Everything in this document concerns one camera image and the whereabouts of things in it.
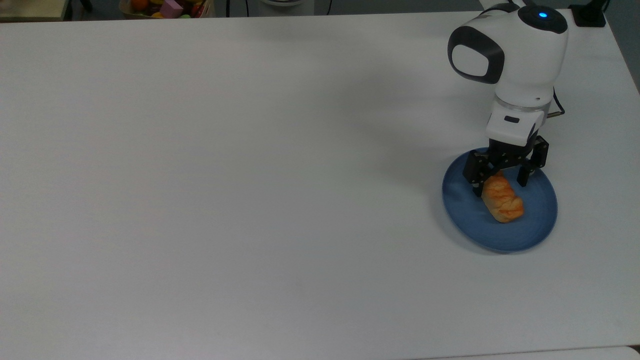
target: gray floor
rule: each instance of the gray floor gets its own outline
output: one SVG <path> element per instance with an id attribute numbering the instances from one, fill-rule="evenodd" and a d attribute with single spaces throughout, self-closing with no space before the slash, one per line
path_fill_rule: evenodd
<path id="1" fill-rule="evenodd" d="M 118 9 L 120 0 L 91 0 L 92 13 L 84 12 L 79 0 L 72 0 L 74 20 L 124 19 Z M 216 13 L 224 15 L 226 0 L 214 0 Z M 256 2 L 248 0 L 250 16 L 256 15 Z M 316 14 L 326 14 L 330 0 L 316 0 Z M 567 8 L 588 0 L 536 0 L 540 5 Z M 332 15 L 361 13 L 406 13 L 480 10 L 476 0 L 333 0 Z M 636 87 L 640 88 L 640 0 L 611 0 L 607 19 L 627 61 Z M 244 0 L 231 0 L 231 16 L 246 16 Z"/>

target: blue plate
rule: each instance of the blue plate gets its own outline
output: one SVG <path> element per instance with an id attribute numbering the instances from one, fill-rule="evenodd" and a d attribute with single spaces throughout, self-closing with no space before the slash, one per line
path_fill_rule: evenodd
<path id="1" fill-rule="evenodd" d="M 516 181 L 519 167 L 503 170 L 516 195 L 522 198 L 524 215 L 502 224 L 462 176 L 467 156 L 465 153 L 455 159 L 442 181 L 444 206 L 458 229 L 480 246 L 497 252 L 524 251 L 541 243 L 554 228 L 558 214 L 556 193 L 542 170 L 536 170 L 525 187 Z"/>

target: white table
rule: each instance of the white table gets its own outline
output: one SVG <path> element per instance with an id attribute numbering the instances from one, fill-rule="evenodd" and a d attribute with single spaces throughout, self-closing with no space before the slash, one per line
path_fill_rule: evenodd
<path id="1" fill-rule="evenodd" d="M 505 256 L 440 199 L 486 144 L 493 88 L 446 55 L 473 16 L 0 25 L 0 357 L 640 343 L 640 97 L 610 29 L 570 27 L 559 217 Z"/>

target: bread roll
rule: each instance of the bread roll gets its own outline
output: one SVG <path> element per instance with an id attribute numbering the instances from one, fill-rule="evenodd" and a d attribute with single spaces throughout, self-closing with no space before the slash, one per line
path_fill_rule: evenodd
<path id="1" fill-rule="evenodd" d="M 510 222 L 524 214 L 522 199 L 516 196 L 502 170 L 484 182 L 482 199 L 499 222 Z"/>

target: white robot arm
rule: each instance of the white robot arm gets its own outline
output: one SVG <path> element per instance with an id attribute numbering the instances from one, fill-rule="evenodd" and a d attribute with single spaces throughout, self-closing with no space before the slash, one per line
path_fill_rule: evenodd
<path id="1" fill-rule="evenodd" d="M 518 182 L 525 186 L 529 174 L 546 159 L 548 144 L 538 130 L 553 100 L 568 26 L 552 8 L 528 0 L 522 5 L 495 4 L 449 38 L 449 62 L 458 74 L 496 84 L 486 127 L 488 152 L 470 153 L 465 167 L 465 177 L 478 196 L 484 181 L 500 168 L 522 165 Z"/>

